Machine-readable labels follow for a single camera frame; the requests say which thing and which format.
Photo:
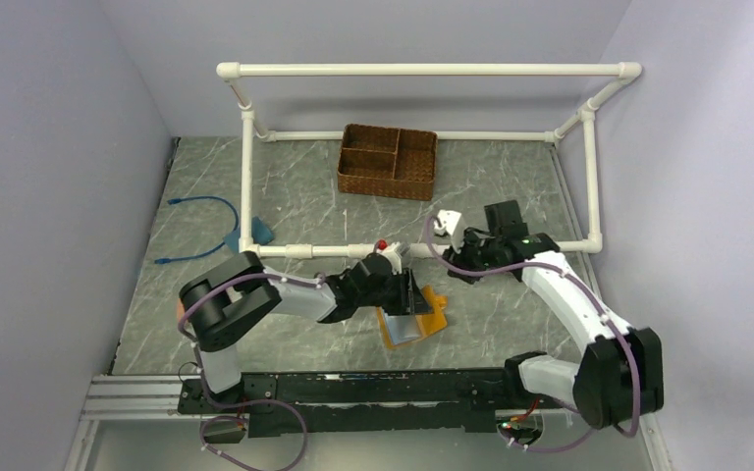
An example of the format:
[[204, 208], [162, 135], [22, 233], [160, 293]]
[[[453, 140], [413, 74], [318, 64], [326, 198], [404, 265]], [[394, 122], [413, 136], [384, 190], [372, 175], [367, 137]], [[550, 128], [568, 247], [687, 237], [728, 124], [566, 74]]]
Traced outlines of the orange card holder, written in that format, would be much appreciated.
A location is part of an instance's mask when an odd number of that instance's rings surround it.
[[[433, 308], [433, 313], [428, 314], [428, 315], [406, 315], [406, 316], [417, 317], [418, 323], [420, 327], [422, 328], [423, 334], [424, 334], [424, 337], [421, 340], [425, 340], [437, 334], [438, 332], [441, 332], [448, 326], [448, 320], [445, 314], [445, 309], [448, 304], [448, 298], [445, 295], [437, 294], [430, 285], [425, 285], [422, 290], [425, 297], [430, 302]], [[383, 343], [387, 348], [397, 348], [397, 347], [414, 343], [414, 342], [410, 342], [410, 343], [406, 343], [406, 344], [399, 345], [396, 347], [388, 347], [384, 341], [384, 336], [382, 334], [382, 324], [383, 324], [382, 312], [384, 312], [382, 308], [376, 309], [377, 319], [378, 319], [379, 327], [380, 327], [380, 333], [382, 336]]]

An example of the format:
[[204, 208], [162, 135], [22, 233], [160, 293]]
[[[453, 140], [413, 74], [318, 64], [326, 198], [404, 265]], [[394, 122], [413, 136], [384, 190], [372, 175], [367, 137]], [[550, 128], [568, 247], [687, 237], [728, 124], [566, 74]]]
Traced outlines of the blue credit cards stack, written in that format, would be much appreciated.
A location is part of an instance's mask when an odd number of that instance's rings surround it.
[[423, 330], [416, 316], [391, 316], [382, 312], [382, 334], [388, 347], [421, 340]]

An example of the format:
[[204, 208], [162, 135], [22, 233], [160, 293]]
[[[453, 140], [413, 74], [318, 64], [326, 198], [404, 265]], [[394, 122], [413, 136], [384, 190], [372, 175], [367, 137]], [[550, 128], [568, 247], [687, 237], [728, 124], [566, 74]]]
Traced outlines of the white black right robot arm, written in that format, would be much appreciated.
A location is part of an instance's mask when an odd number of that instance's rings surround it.
[[457, 211], [441, 210], [432, 218], [427, 234], [450, 242], [439, 262], [449, 276], [468, 284], [490, 275], [513, 276], [551, 309], [579, 352], [575, 362], [543, 351], [507, 359], [501, 383], [506, 402], [524, 407], [546, 396], [572, 407], [593, 429], [635, 435], [642, 416], [664, 405], [659, 336], [614, 312], [549, 235], [528, 229], [516, 201], [487, 205], [484, 212], [484, 230], [469, 226]]

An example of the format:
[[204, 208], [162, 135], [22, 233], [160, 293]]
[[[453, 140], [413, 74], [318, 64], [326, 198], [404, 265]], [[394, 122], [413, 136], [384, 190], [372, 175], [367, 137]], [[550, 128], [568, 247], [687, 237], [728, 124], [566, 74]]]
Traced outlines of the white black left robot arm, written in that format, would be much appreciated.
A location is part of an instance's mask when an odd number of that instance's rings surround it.
[[366, 255], [338, 274], [303, 278], [274, 270], [244, 251], [197, 279], [179, 294], [177, 327], [193, 343], [204, 399], [220, 412], [243, 395], [236, 345], [269, 314], [335, 324], [373, 308], [388, 346], [422, 340], [447, 325], [446, 301], [420, 287], [398, 254]]

